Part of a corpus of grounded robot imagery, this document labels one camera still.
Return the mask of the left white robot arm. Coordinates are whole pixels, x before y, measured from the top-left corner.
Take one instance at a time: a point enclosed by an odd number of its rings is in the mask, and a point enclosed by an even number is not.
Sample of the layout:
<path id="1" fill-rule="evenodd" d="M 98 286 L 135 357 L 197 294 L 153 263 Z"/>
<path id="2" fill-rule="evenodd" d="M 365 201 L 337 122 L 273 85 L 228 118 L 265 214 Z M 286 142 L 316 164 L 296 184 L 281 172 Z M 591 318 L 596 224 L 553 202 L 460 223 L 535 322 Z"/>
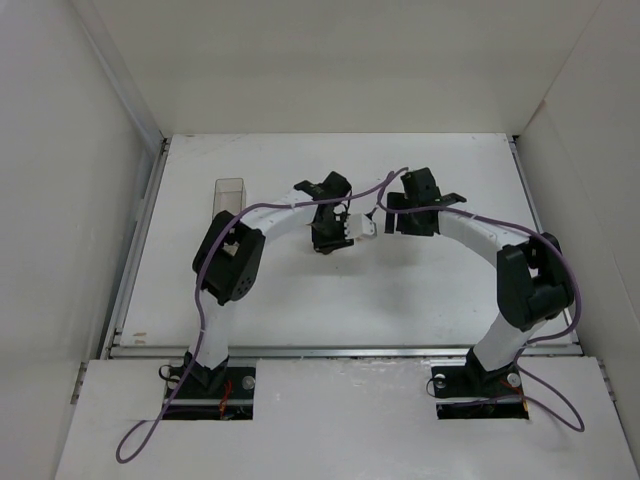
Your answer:
<path id="1" fill-rule="evenodd" d="M 333 171 L 324 181 L 296 184 L 271 208 L 247 209 L 244 215 L 217 213 L 194 257 L 198 339 L 184 357 L 185 382 L 201 395 L 215 393 L 225 381 L 233 304 L 254 286 L 265 247 L 301 226 L 311 231 L 317 253 L 350 247 L 348 180 Z"/>

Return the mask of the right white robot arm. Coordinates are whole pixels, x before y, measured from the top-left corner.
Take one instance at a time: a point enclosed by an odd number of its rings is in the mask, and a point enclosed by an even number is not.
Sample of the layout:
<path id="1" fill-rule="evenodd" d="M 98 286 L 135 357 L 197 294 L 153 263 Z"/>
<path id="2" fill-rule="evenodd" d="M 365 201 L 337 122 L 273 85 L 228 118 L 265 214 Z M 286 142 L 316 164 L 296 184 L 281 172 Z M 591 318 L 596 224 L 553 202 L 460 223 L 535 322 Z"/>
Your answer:
<path id="1" fill-rule="evenodd" d="M 444 396 L 491 396 L 516 373 L 516 359 L 542 324 L 575 300 L 575 283 L 557 239 L 527 227 L 461 209 L 459 194 L 442 194 L 428 168 L 402 169 L 401 192 L 381 194 L 385 230 L 413 236 L 439 235 L 479 255 L 496 272 L 498 314 L 470 348 L 463 366 L 444 371 Z"/>

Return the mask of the clear plastic box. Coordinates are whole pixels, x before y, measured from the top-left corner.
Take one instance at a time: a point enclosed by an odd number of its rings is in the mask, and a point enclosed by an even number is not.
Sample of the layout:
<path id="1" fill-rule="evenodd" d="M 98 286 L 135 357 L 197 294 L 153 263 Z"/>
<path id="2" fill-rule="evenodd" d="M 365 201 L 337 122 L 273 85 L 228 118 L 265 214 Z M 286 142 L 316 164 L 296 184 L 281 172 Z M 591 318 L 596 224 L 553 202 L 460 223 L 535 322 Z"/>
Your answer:
<path id="1" fill-rule="evenodd" d="M 213 212 L 215 218 L 227 211 L 233 216 L 246 207 L 246 189 L 243 178 L 219 178 L 214 186 Z"/>

